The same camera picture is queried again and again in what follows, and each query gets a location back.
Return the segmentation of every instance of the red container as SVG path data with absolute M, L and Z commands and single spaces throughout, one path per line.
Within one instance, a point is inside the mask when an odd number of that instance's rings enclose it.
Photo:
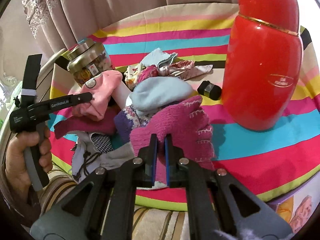
M 275 125 L 298 82 L 302 61 L 297 0 L 239 0 L 231 29 L 222 101 L 251 130 Z

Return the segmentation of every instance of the round table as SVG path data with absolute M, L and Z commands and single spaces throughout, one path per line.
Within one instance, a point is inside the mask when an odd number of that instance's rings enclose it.
M 124 72 L 156 48 L 177 52 L 181 60 L 217 61 L 202 80 L 222 86 L 230 28 L 238 13 L 236 4 L 180 4 L 156 8 L 123 19 L 90 36 L 102 42 L 116 68 Z M 298 187 L 320 170 L 320 75 L 308 30 L 301 27 L 304 59 L 296 90 L 275 127 L 254 132 L 236 124 L 220 100 L 203 97 L 202 107 L 213 126 L 215 168 L 225 168 L 264 201 Z M 57 65 L 51 98 L 74 93 L 79 86 Z M 51 115 L 49 127 L 71 115 L 69 109 Z M 75 137 L 59 141 L 51 136 L 53 160 L 68 171 Z M 187 210 L 183 189 L 137 190 L 136 204 L 167 210 Z

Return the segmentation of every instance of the curtain fold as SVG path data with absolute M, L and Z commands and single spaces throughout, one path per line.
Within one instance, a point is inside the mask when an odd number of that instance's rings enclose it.
M 237 0 L 22 0 L 33 36 L 48 56 L 128 16 L 159 6 Z

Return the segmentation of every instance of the silver bolt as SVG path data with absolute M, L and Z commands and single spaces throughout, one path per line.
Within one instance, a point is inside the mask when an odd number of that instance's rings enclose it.
M 105 168 L 102 168 L 102 167 L 98 167 L 98 168 L 96 168 L 96 169 L 94 170 L 94 172 L 95 172 L 97 175 L 102 175 L 102 174 L 105 173 L 105 171 L 106 171 L 106 169 L 105 169 Z
M 142 163 L 142 159 L 139 157 L 134 158 L 132 161 L 133 161 L 133 164 L 141 164 Z
M 179 160 L 179 163 L 182 165 L 187 165 L 189 163 L 189 160 L 187 158 L 181 158 Z
M 217 174 L 219 176 L 226 176 L 227 171 L 225 169 L 223 169 L 223 168 L 219 168 L 219 169 L 217 169 Z

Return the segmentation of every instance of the glass jar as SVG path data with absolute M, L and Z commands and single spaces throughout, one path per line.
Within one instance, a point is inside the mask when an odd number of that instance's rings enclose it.
M 114 69 L 103 44 L 92 39 L 79 42 L 68 58 L 71 61 L 67 69 L 81 87 L 103 71 Z

